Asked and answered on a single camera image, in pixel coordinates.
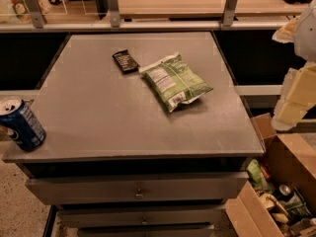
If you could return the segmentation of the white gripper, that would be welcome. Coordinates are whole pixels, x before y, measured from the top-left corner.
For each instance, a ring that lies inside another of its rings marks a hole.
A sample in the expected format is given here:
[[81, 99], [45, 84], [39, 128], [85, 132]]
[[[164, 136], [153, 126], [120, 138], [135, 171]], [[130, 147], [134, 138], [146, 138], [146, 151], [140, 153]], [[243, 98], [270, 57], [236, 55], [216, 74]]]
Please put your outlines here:
[[[272, 40], [294, 42], [294, 52], [306, 61], [316, 61], [316, 0], [312, 0], [300, 17], [276, 30]], [[296, 127], [307, 112], [316, 106], [316, 63], [307, 62], [296, 70], [290, 68], [281, 86], [272, 126], [279, 131]]]

